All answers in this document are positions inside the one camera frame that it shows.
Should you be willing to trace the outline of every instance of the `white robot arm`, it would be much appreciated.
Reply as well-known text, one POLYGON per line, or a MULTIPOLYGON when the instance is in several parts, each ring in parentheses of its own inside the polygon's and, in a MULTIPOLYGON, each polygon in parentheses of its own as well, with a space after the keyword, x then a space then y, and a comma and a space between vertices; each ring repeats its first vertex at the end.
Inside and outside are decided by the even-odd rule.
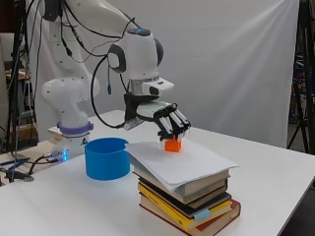
POLYGON ((160 128, 158 135, 162 141, 180 139, 190 128, 189 121, 176 104, 156 101, 165 92, 171 91, 173 84, 159 76, 158 65, 163 51, 148 29, 138 27, 128 16, 104 0, 41 0, 40 11, 43 18, 50 21, 53 57, 64 71, 63 78, 45 83, 42 89, 47 103, 61 116, 59 128, 64 140, 56 149, 71 151, 80 145, 81 149, 74 154, 83 153, 86 143, 83 141, 88 139, 93 125, 89 123, 87 115, 78 109, 77 102, 99 92, 97 79, 84 64, 76 64, 70 58, 72 54, 80 58, 80 46, 84 47, 76 30, 71 27, 71 21, 92 33, 116 39, 106 56, 110 68, 129 80, 124 95, 126 129, 140 124, 139 120, 155 122, 160 128), (65 30, 71 30, 75 39, 64 39, 59 33, 62 23, 67 21, 70 27, 65 30), (93 88, 92 94, 89 94, 90 88, 93 88))

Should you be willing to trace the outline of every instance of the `table surface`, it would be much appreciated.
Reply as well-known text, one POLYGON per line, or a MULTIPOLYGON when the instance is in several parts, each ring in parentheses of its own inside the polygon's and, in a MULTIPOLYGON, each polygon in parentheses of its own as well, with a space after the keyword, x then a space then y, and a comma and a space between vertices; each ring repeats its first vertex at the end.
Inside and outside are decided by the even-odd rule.
MULTIPOLYGON (((102 117, 117 124, 123 120, 123 112, 102 117)), ((154 124, 126 132, 108 129, 95 117, 91 121, 92 139, 158 140, 154 124)), ((189 139, 240 165, 230 171, 228 192, 242 203, 242 213, 220 236, 277 235, 314 177, 315 157, 311 155, 195 128, 189 139)), ((2 234, 183 235, 139 207, 137 177, 132 173, 114 181, 92 180, 85 173, 82 155, 33 176, 33 182, 0 188, 2 234)))

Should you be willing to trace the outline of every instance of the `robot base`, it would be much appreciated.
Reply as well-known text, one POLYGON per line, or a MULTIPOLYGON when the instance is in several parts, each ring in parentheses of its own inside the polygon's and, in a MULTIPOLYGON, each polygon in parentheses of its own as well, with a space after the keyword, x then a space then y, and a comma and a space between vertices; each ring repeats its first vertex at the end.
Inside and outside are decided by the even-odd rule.
POLYGON ((90 141, 89 133, 77 137, 63 137, 55 145, 54 151, 68 150, 68 159, 72 159, 85 153, 85 146, 90 141))

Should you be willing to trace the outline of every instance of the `yellow book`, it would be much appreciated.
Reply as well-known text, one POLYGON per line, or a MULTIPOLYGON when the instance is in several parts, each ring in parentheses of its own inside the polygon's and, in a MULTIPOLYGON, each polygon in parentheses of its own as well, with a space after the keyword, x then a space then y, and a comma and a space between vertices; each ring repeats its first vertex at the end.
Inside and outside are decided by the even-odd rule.
POLYGON ((185 230, 190 230, 196 228, 197 226, 216 218, 222 214, 225 214, 231 210, 231 201, 226 201, 216 207, 209 210, 209 217, 202 220, 197 220, 195 218, 187 218, 181 212, 176 210, 174 207, 170 206, 163 199, 152 193, 150 190, 138 183, 138 190, 146 196, 151 202, 157 205, 161 210, 163 210, 169 217, 175 220, 179 225, 185 230))

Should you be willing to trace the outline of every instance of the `red book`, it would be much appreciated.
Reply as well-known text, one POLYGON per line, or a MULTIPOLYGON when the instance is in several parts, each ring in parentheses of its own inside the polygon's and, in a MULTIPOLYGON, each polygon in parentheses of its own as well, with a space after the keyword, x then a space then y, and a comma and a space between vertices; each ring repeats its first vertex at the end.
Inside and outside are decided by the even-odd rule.
POLYGON ((225 213, 217 218, 209 220, 198 227, 185 231, 181 228, 174 220, 172 220, 166 213, 164 213, 158 206, 153 204, 149 199, 145 196, 141 195, 141 203, 140 207, 146 209, 150 213, 154 214, 158 218, 164 220, 165 222, 169 223, 170 225, 174 226, 178 230, 182 231, 186 235, 190 236, 213 236, 223 230, 230 222, 232 222, 235 218, 237 218, 240 214, 241 205, 236 200, 231 200, 232 205, 231 211, 225 213))

